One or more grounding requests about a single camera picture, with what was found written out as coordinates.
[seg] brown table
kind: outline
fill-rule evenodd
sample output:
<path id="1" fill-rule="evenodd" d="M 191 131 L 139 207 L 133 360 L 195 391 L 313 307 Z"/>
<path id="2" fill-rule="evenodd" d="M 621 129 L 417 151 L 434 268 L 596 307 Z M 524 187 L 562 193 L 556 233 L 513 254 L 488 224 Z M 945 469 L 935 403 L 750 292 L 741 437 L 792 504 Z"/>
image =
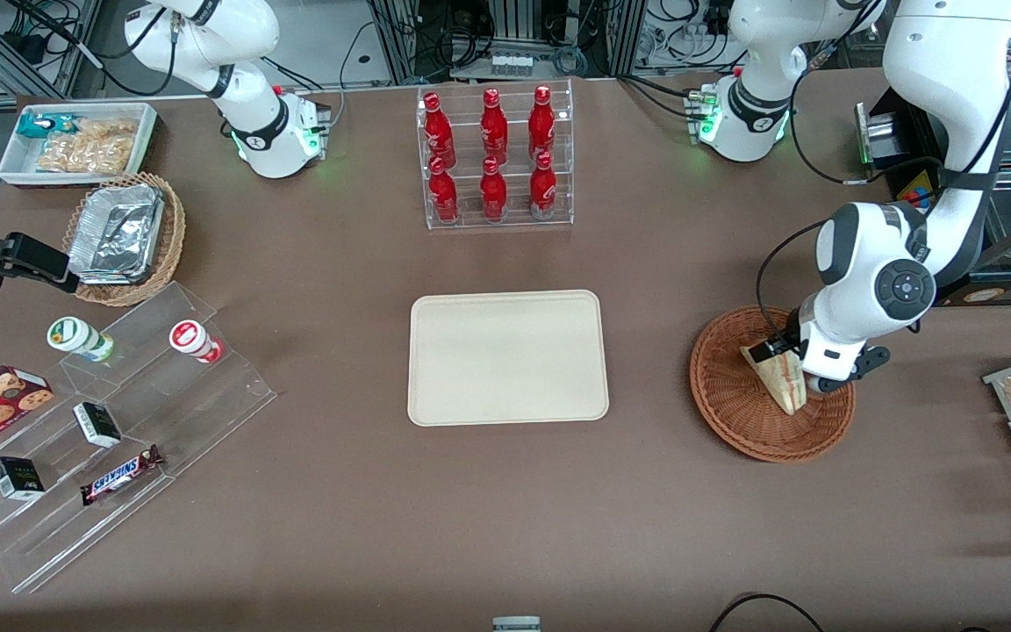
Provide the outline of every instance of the brown table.
<path id="1" fill-rule="evenodd" d="M 980 381 L 1011 364 L 1011 308 L 884 339 L 895 359 L 829 455 L 739 455 L 688 393 L 697 333 L 753 300 L 784 237 L 886 192 L 825 183 L 789 142 L 728 163 L 619 83 L 575 87 L 576 223 L 489 236 L 425 229 L 415 90 L 353 93 L 330 160 L 285 181 L 237 160 L 209 101 L 154 103 L 149 167 L 189 213 L 177 279 L 282 395 L 34 596 L 0 576 L 0 629 L 469 632 L 533 613 L 549 632 L 697 631 L 748 591 L 827 629 L 1011 629 L 1011 436 Z M 799 132 L 822 167 L 851 172 L 851 104 L 883 88 L 875 71 L 807 80 Z M 0 234 L 59 243 L 80 195 L 3 187 Z M 775 261 L 771 302 L 818 287 L 810 248 Z M 602 300 L 605 419 L 409 423 L 419 296 L 566 288 Z M 0 363 L 49 367 L 56 317 L 121 312 L 8 281 Z M 726 631 L 806 629 L 743 608 Z"/>

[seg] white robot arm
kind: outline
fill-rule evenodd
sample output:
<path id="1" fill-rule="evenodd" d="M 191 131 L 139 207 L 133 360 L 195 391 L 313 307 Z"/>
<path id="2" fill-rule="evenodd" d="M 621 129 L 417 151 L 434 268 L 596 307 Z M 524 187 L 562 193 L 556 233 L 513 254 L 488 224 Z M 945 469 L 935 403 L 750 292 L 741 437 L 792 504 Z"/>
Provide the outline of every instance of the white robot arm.
<path id="1" fill-rule="evenodd" d="M 258 175 L 291 176 L 325 156 L 316 106 L 277 95 L 250 61 L 268 56 L 280 38 L 264 0 L 161 0 L 128 13 L 123 34 L 128 44 L 142 37 L 132 51 L 146 67 L 173 72 L 211 97 Z"/>
<path id="2" fill-rule="evenodd" d="M 819 377 L 819 388 L 838 388 L 887 361 L 886 349 L 877 355 L 865 347 L 868 339 L 918 321 L 938 285 L 970 271 L 981 254 L 983 197 L 994 187 L 996 144 L 1008 118 L 1000 113 L 1011 97 L 1010 33 L 1011 0 L 903 0 L 884 75 L 946 128 L 946 191 L 926 215 L 907 203 L 839 208 L 815 249 L 825 288 L 792 313 L 787 340 L 767 341 L 755 360 L 801 349 L 802 368 Z"/>
<path id="3" fill-rule="evenodd" d="M 782 139 L 791 93 L 806 72 L 806 54 L 799 44 L 870 27 L 886 4 L 887 0 L 735 0 L 728 30 L 745 44 L 748 61 L 742 75 L 723 77 L 702 88 L 702 93 L 715 95 L 717 107 L 706 112 L 700 143 L 737 162 L 766 156 Z"/>

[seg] red bottle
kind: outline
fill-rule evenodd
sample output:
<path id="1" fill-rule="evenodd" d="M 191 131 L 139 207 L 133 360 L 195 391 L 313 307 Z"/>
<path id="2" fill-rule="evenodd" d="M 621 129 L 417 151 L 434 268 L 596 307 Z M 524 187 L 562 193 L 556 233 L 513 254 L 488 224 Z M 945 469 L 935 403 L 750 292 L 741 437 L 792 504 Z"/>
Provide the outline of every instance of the red bottle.
<path id="1" fill-rule="evenodd" d="M 455 191 L 455 181 L 450 179 L 442 158 L 432 157 L 432 160 L 429 160 L 429 170 L 432 171 L 432 176 L 429 177 L 429 191 L 432 191 L 432 205 L 436 209 L 436 216 L 444 223 L 458 221 L 458 193 Z"/>
<path id="2" fill-rule="evenodd" d="M 509 123 L 502 113 L 501 96 L 489 88 L 482 93 L 482 147 L 498 167 L 509 161 Z"/>
<path id="3" fill-rule="evenodd" d="M 553 218 L 556 211 L 556 175 L 553 173 L 553 155 L 549 150 L 537 152 L 537 169 L 529 178 L 529 212 L 534 219 Z"/>
<path id="4" fill-rule="evenodd" d="M 442 158 L 444 169 L 455 167 L 455 138 L 450 132 L 450 120 L 439 109 L 439 95 L 429 92 L 424 96 L 424 108 L 429 111 L 424 121 L 424 132 L 429 137 L 432 156 Z"/>
<path id="5" fill-rule="evenodd" d="M 505 220 L 505 179 L 497 173 L 497 159 L 482 160 L 482 215 L 490 223 Z"/>
<path id="6" fill-rule="evenodd" d="M 537 152 L 553 151 L 556 115 L 553 113 L 553 91 L 547 85 L 538 85 L 533 93 L 533 111 L 529 113 L 529 160 L 536 162 Z"/>

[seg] wicker basket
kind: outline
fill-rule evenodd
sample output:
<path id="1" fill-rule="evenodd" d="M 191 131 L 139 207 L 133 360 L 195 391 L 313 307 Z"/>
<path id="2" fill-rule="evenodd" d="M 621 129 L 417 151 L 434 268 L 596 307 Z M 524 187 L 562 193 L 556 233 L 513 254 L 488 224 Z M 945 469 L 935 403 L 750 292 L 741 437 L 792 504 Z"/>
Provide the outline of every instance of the wicker basket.
<path id="1" fill-rule="evenodd" d="M 786 327 L 787 311 L 768 312 L 777 327 Z M 827 395 L 811 390 L 806 405 L 788 416 L 739 352 L 740 347 L 771 335 L 755 305 L 711 322 L 698 337 L 688 363 L 694 399 L 717 435 L 747 456 L 778 463 L 814 459 L 848 431 L 855 409 L 854 385 Z"/>
<path id="2" fill-rule="evenodd" d="M 185 211 L 182 200 L 174 195 L 174 189 L 161 177 L 151 173 L 136 173 L 133 176 L 117 177 L 109 183 L 100 184 L 102 188 L 131 187 L 133 184 L 149 184 L 161 190 L 166 195 L 166 207 L 162 213 L 162 229 L 158 233 L 156 260 L 154 269 L 148 280 L 137 285 L 85 285 L 77 288 L 77 298 L 90 302 L 99 302 L 109 307 L 128 307 L 130 304 L 143 302 L 166 287 L 177 269 L 177 260 L 182 256 L 182 240 L 185 238 Z M 77 204 L 77 212 L 69 220 L 69 229 L 61 242 L 64 252 L 69 252 L 73 244 L 73 236 L 77 233 L 77 221 L 80 221 L 84 200 Z"/>

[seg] bottle cap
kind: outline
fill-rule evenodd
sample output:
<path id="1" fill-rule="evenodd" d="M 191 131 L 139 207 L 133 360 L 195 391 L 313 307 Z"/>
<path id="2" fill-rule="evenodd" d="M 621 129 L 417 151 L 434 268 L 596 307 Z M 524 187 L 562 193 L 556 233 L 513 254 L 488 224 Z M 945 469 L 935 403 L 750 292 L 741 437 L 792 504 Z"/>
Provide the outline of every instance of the bottle cap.
<path id="1" fill-rule="evenodd" d="M 447 171 L 443 158 L 432 157 L 432 159 L 429 160 L 429 171 L 434 173 L 435 176 L 439 176 L 441 173 Z"/>
<path id="2" fill-rule="evenodd" d="M 170 345 L 182 353 L 196 353 L 207 343 L 205 328 L 197 321 L 181 321 L 170 331 Z"/>
<path id="3" fill-rule="evenodd" d="M 45 332 L 44 340 L 57 351 L 72 353 L 83 347 L 92 335 L 92 328 L 85 321 L 73 315 L 57 319 Z"/>

